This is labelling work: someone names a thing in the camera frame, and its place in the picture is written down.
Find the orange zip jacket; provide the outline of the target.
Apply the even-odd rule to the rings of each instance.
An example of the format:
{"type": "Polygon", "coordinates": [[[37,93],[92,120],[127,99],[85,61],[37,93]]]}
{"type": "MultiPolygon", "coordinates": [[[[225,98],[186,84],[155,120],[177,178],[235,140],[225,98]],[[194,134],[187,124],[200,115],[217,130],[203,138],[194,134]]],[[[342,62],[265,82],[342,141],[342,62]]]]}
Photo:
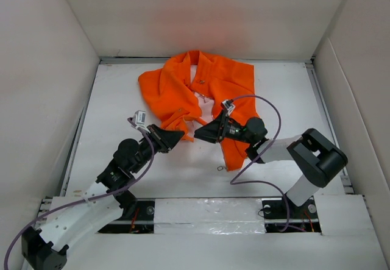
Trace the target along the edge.
{"type": "Polygon", "coordinates": [[[205,125],[220,114],[224,100],[234,100],[232,118],[240,124],[258,115],[254,66],[221,55],[179,54],[140,75],[138,83],[161,128],[184,131],[184,141],[194,140],[195,123],[205,125]]]}

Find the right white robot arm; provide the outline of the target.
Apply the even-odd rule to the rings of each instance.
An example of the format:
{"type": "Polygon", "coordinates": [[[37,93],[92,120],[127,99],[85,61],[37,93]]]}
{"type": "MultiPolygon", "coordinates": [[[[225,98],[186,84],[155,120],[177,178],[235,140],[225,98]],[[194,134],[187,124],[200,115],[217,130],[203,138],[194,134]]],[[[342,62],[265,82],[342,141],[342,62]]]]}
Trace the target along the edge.
{"type": "Polygon", "coordinates": [[[194,137],[209,143],[235,140],[248,144],[245,149],[250,164],[294,161],[302,175],[285,193],[283,213],[294,218],[304,209],[304,203],[321,188],[325,188],[348,164],[348,158],[323,134],[314,128],[303,134],[282,139],[266,138],[268,131],[261,118],[252,117],[239,124],[223,110],[212,122],[195,130],[194,137]]]}

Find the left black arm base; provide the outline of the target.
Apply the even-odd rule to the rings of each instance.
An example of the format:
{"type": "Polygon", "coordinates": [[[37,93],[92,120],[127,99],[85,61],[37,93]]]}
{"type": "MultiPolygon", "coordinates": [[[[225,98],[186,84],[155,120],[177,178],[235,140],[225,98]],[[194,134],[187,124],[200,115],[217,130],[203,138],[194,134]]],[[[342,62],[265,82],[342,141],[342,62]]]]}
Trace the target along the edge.
{"type": "Polygon", "coordinates": [[[126,191],[115,196],[122,215],[108,223],[98,233],[150,234],[154,233],[155,199],[139,199],[126,191]]]}

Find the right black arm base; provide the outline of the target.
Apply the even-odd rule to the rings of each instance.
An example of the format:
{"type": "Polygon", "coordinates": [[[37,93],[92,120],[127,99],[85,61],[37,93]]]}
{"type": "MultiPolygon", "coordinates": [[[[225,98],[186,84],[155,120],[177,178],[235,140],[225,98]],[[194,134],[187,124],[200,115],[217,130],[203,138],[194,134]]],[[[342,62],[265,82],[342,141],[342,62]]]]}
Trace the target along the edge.
{"type": "Polygon", "coordinates": [[[302,206],[289,204],[287,211],[281,199],[265,199],[258,216],[264,218],[266,233],[321,233],[318,212],[314,199],[302,206]]]}

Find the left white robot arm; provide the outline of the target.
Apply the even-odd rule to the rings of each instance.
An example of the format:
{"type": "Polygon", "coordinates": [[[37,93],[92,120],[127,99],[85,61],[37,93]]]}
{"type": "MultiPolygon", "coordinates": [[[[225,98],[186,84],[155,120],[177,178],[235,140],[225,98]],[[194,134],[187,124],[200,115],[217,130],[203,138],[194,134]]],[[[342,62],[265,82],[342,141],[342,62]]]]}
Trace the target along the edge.
{"type": "Polygon", "coordinates": [[[29,226],[21,235],[22,254],[33,269],[63,269],[70,250],[119,218],[132,218],[137,198],[129,191],[140,170],[151,167],[154,155],[170,152],[182,139],[181,130],[164,130],[151,124],[140,128],[140,141],[120,142],[108,166],[97,176],[82,199],[38,229],[29,226]]]}

